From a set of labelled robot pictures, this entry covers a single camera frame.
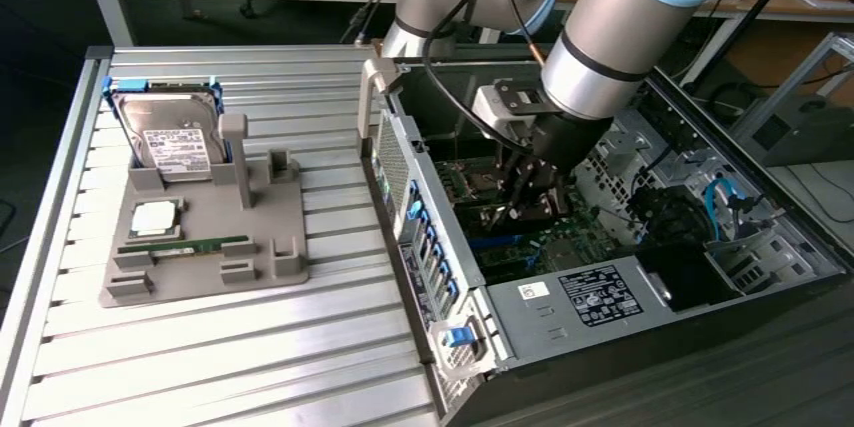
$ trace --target floor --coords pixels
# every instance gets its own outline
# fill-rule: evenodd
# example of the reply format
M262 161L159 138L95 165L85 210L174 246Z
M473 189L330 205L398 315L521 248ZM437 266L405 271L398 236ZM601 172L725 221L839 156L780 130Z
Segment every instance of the floor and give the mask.
M258 17L249 19L241 11L243 0L189 0L185 8L179 0L126 2L139 45L149 46L337 43L358 9L351 3L257 0ZM557 38L561 18L553 15L536 36L538 42ZM394 5L383 5L369 38L382 37L393 19ZM693 59L716 22L692 22L664 60L672 72ZM476 41L477 34L476 29L462 29L460 41ZM0 231L0 306L26 243L7 247L30 233L86 49L107 44L94 0L0 0L0 148L7 153L0 156L0 229L11 213L6 202L17 210L9 229Z

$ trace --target hard drive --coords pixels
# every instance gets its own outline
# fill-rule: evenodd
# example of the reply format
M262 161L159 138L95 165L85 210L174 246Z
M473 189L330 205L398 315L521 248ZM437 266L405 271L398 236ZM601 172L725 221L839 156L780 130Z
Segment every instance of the hard drive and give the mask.
M207 180L211 165L230 162L218 125L219 84L106 83L105 97L122 123L137 167L157 168L166 182Z

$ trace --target motherboard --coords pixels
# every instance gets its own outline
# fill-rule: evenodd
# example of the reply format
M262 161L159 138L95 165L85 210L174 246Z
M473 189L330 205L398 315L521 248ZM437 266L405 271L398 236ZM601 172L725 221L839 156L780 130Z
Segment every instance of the motherboard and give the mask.
M502 204L493 158L437 162L436 166L488 284L614 258L620 243L597 219L597 207L586 204L572 182L566 186L568 202L573 206L569 216L546 230L490 236L484 229L485 213Z

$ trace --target gray plastic stand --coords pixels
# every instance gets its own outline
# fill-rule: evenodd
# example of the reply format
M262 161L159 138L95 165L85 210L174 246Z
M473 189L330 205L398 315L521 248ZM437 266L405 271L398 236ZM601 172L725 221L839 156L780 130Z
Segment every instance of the gray plastic stand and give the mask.
M129 169L113 254L99 301L105 307L186 299L290 285L309 280L306 226L299 165L287 151L246 160L246 116L221 116L221 134L233 149L231 164L211 166L210 181L163 182L157 169ZM141 202L179 200L177 234L129 239ZM121 247L177 240L247 236L219 252L154 257L119 254Z

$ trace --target hard drive label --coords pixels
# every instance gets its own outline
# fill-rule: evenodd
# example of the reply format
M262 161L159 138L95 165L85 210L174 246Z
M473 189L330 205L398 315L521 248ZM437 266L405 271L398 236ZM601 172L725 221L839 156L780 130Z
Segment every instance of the hard drive label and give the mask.
M586 326L596 327L644 312L613 265L560 279Z
M155 166L165 174L211 170L202 129L143 131Z

